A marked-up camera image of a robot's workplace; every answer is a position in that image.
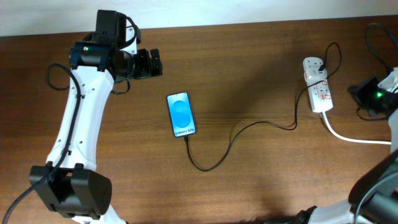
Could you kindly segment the blue screen smartphone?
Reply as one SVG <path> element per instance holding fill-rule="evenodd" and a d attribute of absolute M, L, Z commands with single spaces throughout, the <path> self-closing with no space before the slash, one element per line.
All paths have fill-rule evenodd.
<path fill-rule="evenodd" d="M 166 99 L 174 136 L 179 138 L 195 134 L 197 129 L 188 93 L 168 95 Z"/>

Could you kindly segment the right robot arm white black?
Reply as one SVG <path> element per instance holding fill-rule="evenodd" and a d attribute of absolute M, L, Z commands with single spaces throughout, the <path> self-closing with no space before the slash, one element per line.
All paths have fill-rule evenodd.
<path fill-rule="evenodd" d="M 385 79 L 373 77 L 349 87 L 349 92 L 369 114 L 386 115 L 391 140 L 378 143 L 389 151 L 359 178 L 347 199 L 303 211 L 297 223 L 397 223 L 397 68 Z"/>

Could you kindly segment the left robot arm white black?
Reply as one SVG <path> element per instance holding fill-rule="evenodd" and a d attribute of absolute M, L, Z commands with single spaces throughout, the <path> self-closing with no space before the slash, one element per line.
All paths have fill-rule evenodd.
<path fill-rule="evenodd" d="M 137 49 L 141 32 L 117 11 L 99 10 L 96 29 L 72 47 L 68 100 L 57 140 L 29 180 L 45 206 L 78 223 L 121 223 L 111 206 L 111 181 L 96 171 L 105 104 L 117 83 L 162 74 L 157 49 Z"/>

